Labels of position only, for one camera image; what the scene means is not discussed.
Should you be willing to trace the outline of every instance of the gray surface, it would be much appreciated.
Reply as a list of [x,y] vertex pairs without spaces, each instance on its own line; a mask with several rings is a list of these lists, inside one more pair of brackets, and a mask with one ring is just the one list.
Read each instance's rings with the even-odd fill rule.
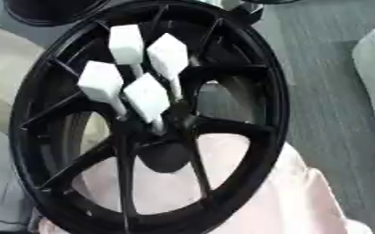
[[0,230],[20,230],[31,214],[27,201],[11,166],[8,139],[0,133]]
[[[66,27],[32,28],[3,12],[5,29],[47,46]],[[329,179],[347,215],[375,232],[375,119],[351,50],[375,27],[375,0],[305,0],[267,8],[257,26],[284,64],[289,141]]]

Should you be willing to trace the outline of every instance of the pink cloth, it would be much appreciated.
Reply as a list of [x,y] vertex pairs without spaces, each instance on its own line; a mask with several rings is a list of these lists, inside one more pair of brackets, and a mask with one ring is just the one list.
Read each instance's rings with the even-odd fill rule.
[[[229,134],[206,135],[198,142],[213,187],[217,187],[226,179],[240,162],[238,159],[244,155],[248,146],[247,139]],[[233,155],[238,155],[236,160],[232,160]],[[114,165],[109,161],[96,165],[83,174],[82,178],[91,193],[91,199],[101,206],[120,210],[117,205],[119,193]],[[183,207],[198,199],[198,187],[194,186],[195,183],[188,182],[189,179],[194,179],[193,172],[189,171],[191,168],[188,165],[174,175],[158,175],[152,171],[148,172],[141,162],[137,162],[134,200],[138,211],[144,214],[164,212]],[[157,189],[158,186],[166,187],[167,196],[160,194],[162,189]],[[137,195],[140,189],[144,190],[143,194],[149,195],[149,199]],[[187,194],[192,196],[179,198]],[[64,232],[49,221],[43,220],[40,233]],[[301,155],[290,144],[286,144],[275,168],[253,198],[211,233],[371,234],[372,232],[364,224],[348,220],[344,216],[323,174],[314,168],[308,168]]]

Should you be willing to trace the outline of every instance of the white rod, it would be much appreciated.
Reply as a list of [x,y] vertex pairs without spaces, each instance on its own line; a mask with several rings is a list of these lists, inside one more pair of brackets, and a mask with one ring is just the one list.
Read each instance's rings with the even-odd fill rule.
[[170,89],[172,90],[176,101],[183,99],[182,86],[180,85],[179,77],[175,77],[170,81]]
[[137,79],[144,75],[144,69],[142,69],[141,64],[131,64],[131,68]]
[[154,132],[158,134],[162,134],[165,132],[165,124],[162,116],[158,116],[156,119],[152,121],[152,125],[154,126]]
[[126,110],[125,106],[123,105],[122,101],[119,98],[117,98],[116,100],[112,100],[111,105],[116,110],[116,112],[118,113],[119,116],[125,116],[126,115],[127,110]]

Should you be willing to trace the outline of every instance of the white cube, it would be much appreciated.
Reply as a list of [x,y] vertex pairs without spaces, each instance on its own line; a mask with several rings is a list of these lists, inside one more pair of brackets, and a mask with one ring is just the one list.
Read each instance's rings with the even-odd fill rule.
[[123,78],[114,64],[89,61],[78,86],[91,100],[112,103],[119,100]]
[[109,50],[117,64],[139,64],[144,59],[144,40],[138,25],[111,27]]
[[147,123],[160,117],[170,106],[165,88],[149,73],[127,86],[123,92]]
[[147,49],[152,66],[169,80],[176,79],[188,64],[188,47],[166,33]]

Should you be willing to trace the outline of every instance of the black alloy wheel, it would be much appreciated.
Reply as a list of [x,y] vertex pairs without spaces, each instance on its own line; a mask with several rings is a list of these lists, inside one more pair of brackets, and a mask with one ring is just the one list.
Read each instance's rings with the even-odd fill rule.
[[[113,63],[107,47],[109,29],[127,24],[139,25],[146,45],[169,32],[188,46],[191,64],[181,74],[186,100],[173,103],[164,114],[168,133],[163,137],[151,134],[133,112],[126,120],[117,120],[111,106],[88,100],[76,86],[88,60]],[[143,67],[163,80],[148,59]],[[125,85],[135,79],[127,66],[118,69]],[[198,112],[199,90],[204,84],[232,80],[244,80],[249,90],[245,94],[261,104],[260,121],[216,119]],[[80,139],[91,112],[103,117],[110,135],[80,155]],[[70,233],[198,234],[218,227],[256,192],[282,150],[288,121],[283,71],[253,28],[212,5],[135,1],[79,23],[43,54],[17,94],[10,145],[22,185],[38,210]],[[209,185],[196,142],[206,133],[234,133],[250,141],[239,166],[215,189]],[[202,198],[174,211],[141,215],[133,201],[134,160],[152,145],[173,142],[190,150],[188,161]],[[74,159],[67,164],[64,157]],[[112,157],[120,169],[121,213],[98,206],[72,187],[75,176]]]

